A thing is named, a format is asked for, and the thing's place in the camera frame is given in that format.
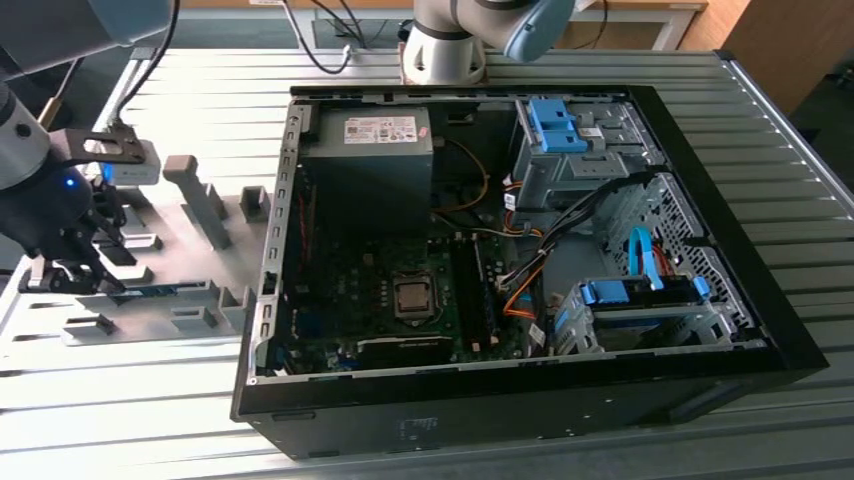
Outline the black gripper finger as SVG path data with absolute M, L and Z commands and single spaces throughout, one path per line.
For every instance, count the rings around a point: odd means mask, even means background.
M 106 268 L 99 252 L 88 252 L 80 260 L 48 260 L 43 255 L 31 253 L 27 253 L 27 257 L 25 293 L 96 295 L 127 290 L 124 283 Z
M 63 234 L 70 247 L 67 268 L 103 267 L 99 254 L 116 266 L 134 266 L 136 258 L 124 246 L 120 228 L 127 223 L 118 190 L 107 182 L 64 182 L 63 192 L 74 200 L 79 216 Z

